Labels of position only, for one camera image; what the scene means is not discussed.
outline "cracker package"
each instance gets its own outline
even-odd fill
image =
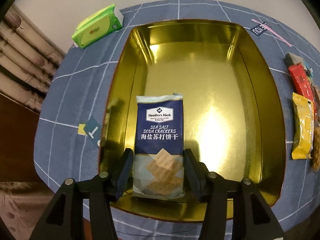
[[[314,132],[313,101],[296,93],[292,93],[292,99],[295,115],[292,158],[310,159]]]
[[[137,96],[133,195],[183,197],[182,95]]]

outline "silver bolt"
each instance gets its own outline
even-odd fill
[[[71,185],[73,183],[73,179],[66,179],[64,182],[66,185]]]
[[[244,179],[243,179],[243,183],[246,184],[246,185],[250,185],[251,182],[252,182],[252,181],[251,181],[251,179],[249,179],[249,178],[244,178]]]
[[[217,173],[215,173],[214,171],[210,171],[208,173],[208,177],[211,179],[215,179],[217,177]]]
[[[108,177],[109,173],[107,173],[106,171],[100,172],[99,176],[100,178],[106,178]]]

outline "yellow snack package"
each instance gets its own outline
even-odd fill
[[[292,93],[292,99],[295,115],[292,158],[311,159],[314,130],[313,102],[296,93]]]

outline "curtain fold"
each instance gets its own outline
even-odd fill
[[[63,58],[14,6],[9,9],[0,22],[0,93],[40,112]]]

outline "brown wooden surface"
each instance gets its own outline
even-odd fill
[[[40,181],[33,162],[39,115],[0,94],[0,182]]]

